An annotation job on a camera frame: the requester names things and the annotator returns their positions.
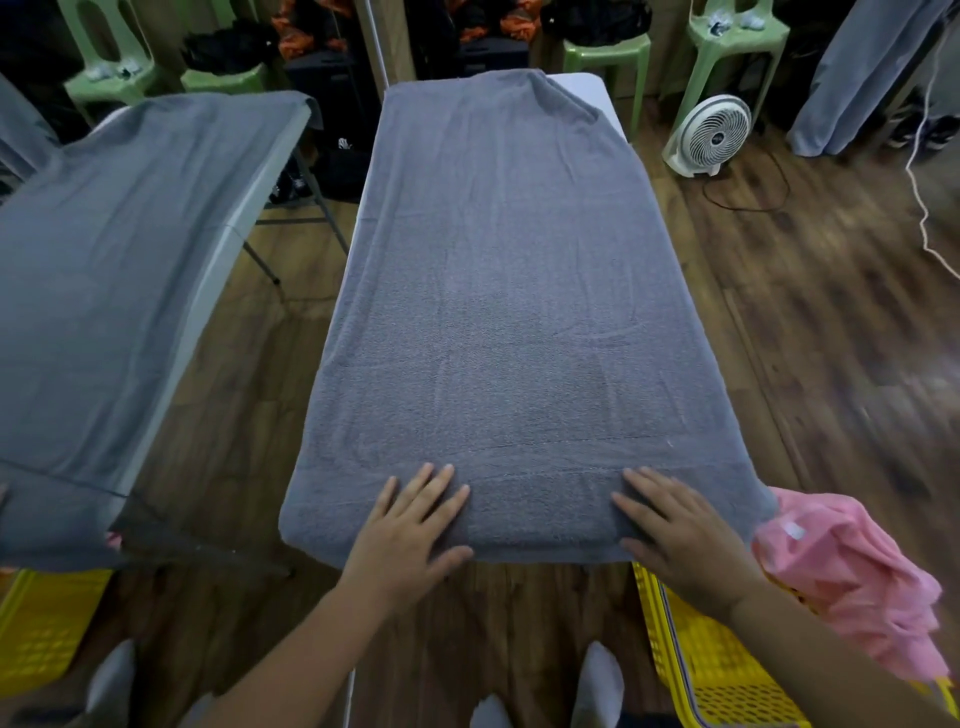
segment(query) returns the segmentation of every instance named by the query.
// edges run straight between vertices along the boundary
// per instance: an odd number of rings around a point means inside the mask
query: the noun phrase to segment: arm
[[[654,541],[624,539],[645,568],[728,626],[817,728],[955,726],[868,655],[767,581],[750,551],[699,493],[648,469],[624,478],[653,508],[613,502]]]
[[[314,728],[377,630],[469,559],[456,546],[429,562],[430,549],[469,495],[463,486],[430,515],[453,476],[430,480],[424,465],[391,505],[396,478],[380,493],[337,586],[201,721],[203,728]]]

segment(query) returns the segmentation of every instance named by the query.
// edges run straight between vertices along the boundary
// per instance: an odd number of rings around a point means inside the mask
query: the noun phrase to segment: gray curtain
[[[0,74],[0,164],[27,180],[60,152],[50,125]]]
[[[857,0],[817,66],[787,135],[801,157],[839,154],[876,109],[950,0]]]

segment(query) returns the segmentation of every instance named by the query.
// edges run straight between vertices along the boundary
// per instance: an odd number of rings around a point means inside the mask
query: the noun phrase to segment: hand
[[[706,498],[649,468],[625,470],[623,477],[654,507],[621,493],[612,494],[613,502],[655,545],[637,539],[620,544],[688,604],[727,623],[747,595],[769,586],[750,550]]]
[[[469,546],[455,546],[428,563],[434,542],[467,502],[470,488],[460,490],[429,518],[427,513],[453,477],[447,465],[427,482],[433,466],[426,463],[391,505],[396,478],[383,487],[370,517],[353,544],[339,586],[354,589],[383,616],[411,606],[445,576],[473,556]]]

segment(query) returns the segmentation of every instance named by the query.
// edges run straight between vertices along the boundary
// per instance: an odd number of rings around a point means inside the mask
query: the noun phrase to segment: fan grille
[[[684,134],[690,161],[698,167],[721,164],[736,154],[750,133],[750,117],[734,105],[704,109]]]

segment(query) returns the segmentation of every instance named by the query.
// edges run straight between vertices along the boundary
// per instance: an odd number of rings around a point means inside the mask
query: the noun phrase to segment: finger
[[[473,558],[473,549],[469,546],[454,546],[444,551],[426,568],[432,589],[451,573]]]
[[[668,478],[668,481],[669,485],[666,487],[670,495],[688,512],[700,513],[702,508],[696,498],[697,492],[675,477]]]
[[[666,559],[652,546],[648,546],[638,539],[621,539],[620,545],[636,559],[638,564],[648,571],[652,571],[660,578],[667,575]]]
[[[417,474],[407,483],[407,487],[400,491],[400,495],[396,497],[394,507],[389,511],[391,516],[399,517],[404,514],[423,488],[427,479],[429,479],[431,473],[433,473],[433,463],[423,463],[423,465],[420,466]]]
[[[387,482],[383,486],[383,490],[380,491],[380,495],[376,497],[373,509],[370,515],[367,516],[367,523],[379,521],[387,515],[387,510],[390,508],[390,501],[394,497],[394,490],[396,490],[396,476],[391,475],[387,478]]]
[[[654,479],[653,475],[658,475],[649,468],[641,468],[639,471],[625,470],[624,479],[634,486],[634,489],[649,500],[668,521],[671,521],[683,512],[683,508],[671,495],[671,486],[669,481],[663,485],[659,480]]]
[[[713,511],[713,506],[710,505],[710,501],[707,500],[702,493],[694,490],[682,480],[678,480],[675,477],[670,478],[674,484],[674,497],[682,497],[684,503],[692,511],[707,512],[710,513]]]
[[[437,502],[437,498],[443,494],[446,486],[450,484],[451,477],[453,477],[453,466],[444,465],[437,476],[417,493],[417,497],[407,508],[407,512],[403,514],[403,518],[414,523],[420,523],[426,518],[430,509],[433,508],[433,504]]]
[[[670,524],[653,508],[645,506],[631,497],[626,497],[622,493],[611,493],[611,498],[613,504],[654,541],[659,541],[665,536]]]
[[[436,541],[440,538],[440,534],[446,530],[446,527],[449,526],[453,519],[457,517],[457,514],[460,513],[460,509],[464,507],[464,503],[467,502],[469,495],[470,487],[468,485],[460,486],[450,500],[440,506],[440,508],[434,511],[434,514],[430,518],[423,522],[431,541]]]

